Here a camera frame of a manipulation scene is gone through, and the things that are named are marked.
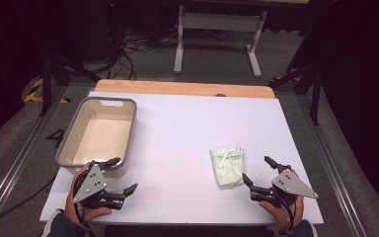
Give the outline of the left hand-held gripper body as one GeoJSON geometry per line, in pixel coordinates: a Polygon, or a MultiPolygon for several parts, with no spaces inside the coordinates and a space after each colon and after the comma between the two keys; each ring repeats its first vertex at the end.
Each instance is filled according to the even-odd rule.
{"type": "Polygon", "coordinates": [[[103,163],[92,161],[90,167],[78,176],[73,192],[75,204],[80,203],[92,209],[103,206],[111,209],[122,208],[125,197],[106,191],[107,182],[103,174],[106,169],[103,168],[103,163]]]}

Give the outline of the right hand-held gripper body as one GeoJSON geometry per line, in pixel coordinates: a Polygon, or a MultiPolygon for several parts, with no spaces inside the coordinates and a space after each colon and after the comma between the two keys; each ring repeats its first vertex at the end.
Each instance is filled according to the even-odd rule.
{"type": "Polygon", "coordinates": [[[270,188],[257,187],[253,183],[250,189],[251,200],[267,201],[275,207],[282,207],[295,203],[298,196],[307,198],[318,197],[317,193],[292,172],[290,165],[278,163],[278,169],[275,170],[277,170],[278,175],[271,180],[270,188]]]}

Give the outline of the pale green drawstring pouch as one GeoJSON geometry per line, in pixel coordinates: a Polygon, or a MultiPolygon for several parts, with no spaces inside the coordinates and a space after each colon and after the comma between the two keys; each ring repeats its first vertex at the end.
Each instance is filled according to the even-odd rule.
{"type": "Polygon", "coordinates": [[[215,180],[220,188],[233,188],[243,183],[244,154],[241,147],[210,151],[215,180]]]}

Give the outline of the grey plastic bin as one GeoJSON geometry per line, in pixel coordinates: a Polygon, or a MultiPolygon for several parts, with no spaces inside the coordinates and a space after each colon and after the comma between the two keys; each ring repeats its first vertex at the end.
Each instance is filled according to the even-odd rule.
{"type": "Polygon", "coordinates": [[[119,158],[115,165],[105,171],[105,176],[123,176],[127,171],[136,113],[137,105],[131,99],[84,99],[56,153],[56,162],[75,174],[87,162],[119,158]]]}

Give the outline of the person's right hand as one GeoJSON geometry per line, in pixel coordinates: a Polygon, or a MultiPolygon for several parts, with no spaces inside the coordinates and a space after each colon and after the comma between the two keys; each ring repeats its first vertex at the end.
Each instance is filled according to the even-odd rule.
{"type": "Polygon", "coordinates": [[[275,220],[280,229],[287,231],[296,227],[303,220],[304,201],[302,196],[298,196],[295,203],[290,206],[294,218],[289,221],[281,207],[275,207],[267,201],[260,201],[259,206],[268,212],[275,220]]]}

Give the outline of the person's left hand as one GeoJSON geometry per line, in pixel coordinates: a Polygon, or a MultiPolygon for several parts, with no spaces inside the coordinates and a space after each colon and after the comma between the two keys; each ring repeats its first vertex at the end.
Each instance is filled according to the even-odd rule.
{"type": "MultiPolygon", "coordinates": [[[[79,225],[81,223],[81,221],[79,220],[79,218],[76,214],[76,207],[75,207],[74,202],[73,202],[74,185],[75,185],[75,181],[78,178],[78,176],[80,174],[82,174],[83,172],[85,172],[89,166],[90,166],[90,164],[86,163],[80,169],[80,171],[74,176],[74,178],[72,180],[70,192],[69,192],[69,194],[66,198],[66,202],[65,202],[65,208],[63,211],[63,216],[66,217],[68,220],[70,220],[75,225],[79,225]]],[[[84,222],[90,222],[95,218],[105,216],[105,215],[109,215],[111,213],[112,213],[112,210],[110,208],[104,207],[104,206],[96,208],[96,209],[86,208],[83,212],[83,221],[84,222]]]]}

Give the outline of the white table mat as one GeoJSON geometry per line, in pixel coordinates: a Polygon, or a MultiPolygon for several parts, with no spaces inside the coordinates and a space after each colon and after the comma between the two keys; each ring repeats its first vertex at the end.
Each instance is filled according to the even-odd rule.
{"type": "MultiPolygon", "coordinates": [[[[138,187],[106,224],[270,225],[272,217],[241,185],[220,188],[210,151],[241,147],[244,172],[259,187],[271,187],[278,172],[271,157],[308,179],[281,105],[276,99],[93,92],[89,97],[126,98],[137,105],[126,173],[106,177],[107,189],[138,187]]],[[[40,218],[65,205],[74,174],[60,167],[40,218]]]]}

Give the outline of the black tripod stand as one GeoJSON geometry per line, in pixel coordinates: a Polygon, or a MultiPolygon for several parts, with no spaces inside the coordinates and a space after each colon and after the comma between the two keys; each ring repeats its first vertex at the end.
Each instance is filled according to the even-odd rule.
{"type": "Polygon", "coordinates": [[[80,75],[85,76],[94,82],[99,82],[101,80],[101,77],[85,69],[83,66],[76,64],[59,54],[49,54],[44,59],[42,65],[43,102],[40,112],[42,117],[47,114],[51,105],[54,103],[51,90],[52,81],[55,81],[57,85],[62,86],[67,86],[70,82],[70,77],[68,76],[66,66],[72,68],[80,75]]]}
{"type": "Polygon", "coordinates": [[[301,51],[303,50],[305,44],[306,41],[302,40],[296,52],[294,53],[294,56],[285,69],[286,74],[279,78],[274,77],[270,79],[267,85],[271,89],[275,89],[280,85],[283,85],[289,81],[294,81],[296,78],[298,78],[298,81],[296,82],[293,89],[296,95],[305,96],[309,89],[313,88],[312,101],[310,105],[310,118],[314,125],[318,125],[318,109],[322,85],[320,73],[321,63],[319,60],[312,60],[310,63],[306,63],[304,66],[296,66],[296,62],[299,60],[301,51]]]}

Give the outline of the yellow black hazard tape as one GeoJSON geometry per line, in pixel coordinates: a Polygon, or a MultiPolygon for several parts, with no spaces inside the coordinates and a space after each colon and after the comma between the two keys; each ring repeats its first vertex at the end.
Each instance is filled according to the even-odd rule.
{"type": "Polygon", "coordinates": [[[35,103],[42,103],[43,102],[43,97],[38,96],[38,89],[43,85],[43,79],[38,78],[36,82],[33,84],[30,92],[27,94],[26,98],[24,101],[26,103],[28,102],[35,102],[35,103]]]}

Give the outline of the aluminium floor rail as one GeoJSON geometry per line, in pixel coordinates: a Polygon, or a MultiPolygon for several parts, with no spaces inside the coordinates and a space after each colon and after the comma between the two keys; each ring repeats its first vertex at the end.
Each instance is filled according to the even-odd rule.
{"type": "Polygon", "coordinates": [[[300,105],[303,115],[306,118],[306,121],[308,122],[308,126],[311,129],[313,137],[318,144],[323,166],[333,187],[335,196],[341,207],[341,211],[345,217],[345,221],[348,225],[352,237],[368,237],[351,201],[349,192],[341,178],[340,172],[336,167],[335,161],[329,150],[326,140],[324,139],[320,128],[315,125],[314,121],[312,120],[307,99],[304,96],[299,96],[297,98],[297,101],[300,105]]]}
{"type": "Polygon", "coordinates": [[[67,89],[66,86],[57,86],[54,89],[54,92],[51,94],[51,99],[49,99],[50,104],[46,110],[46,113],[43,116],[38,117],[38,120],[33,126],[33,130],[28,136],[21,151],[18,153],[11,168],[9,169],[9,171],[6,173],[3,180],[1,181],[0,183],[0,216],[3,215],[3,213],[1,212],[1,209],[4,206],[12,189],[15,187],[28,160],[30,159],[32,150],[37,144],[37,140],[41,134],[41,131],[43,130],[45,124],[47,123],[48,118],[50,117],[51,113],[54,111],[55,107],[57,106],[59,101],[62,99],[66,89],[67,89]]]}

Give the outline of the white metal desk frame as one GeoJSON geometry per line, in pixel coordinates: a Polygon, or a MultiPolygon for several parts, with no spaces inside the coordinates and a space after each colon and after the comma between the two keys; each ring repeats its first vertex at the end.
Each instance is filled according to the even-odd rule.
{"type": "Polygon", "coordinates": [[[215,30],[231,32],[249,32],[253,34],[253,40],[246,45],[253,74],[256,78],[262,77],[262,72],[256,50],[265,25],[267,11],[261,11],[256,16],[238,16],[224,14],[192,13],[187,12],[183,5],[179,9],[178,17],[178,44],[176,49],[174,73],[180,74],[183,68],[184,58],[184,29],[215,30]]]}

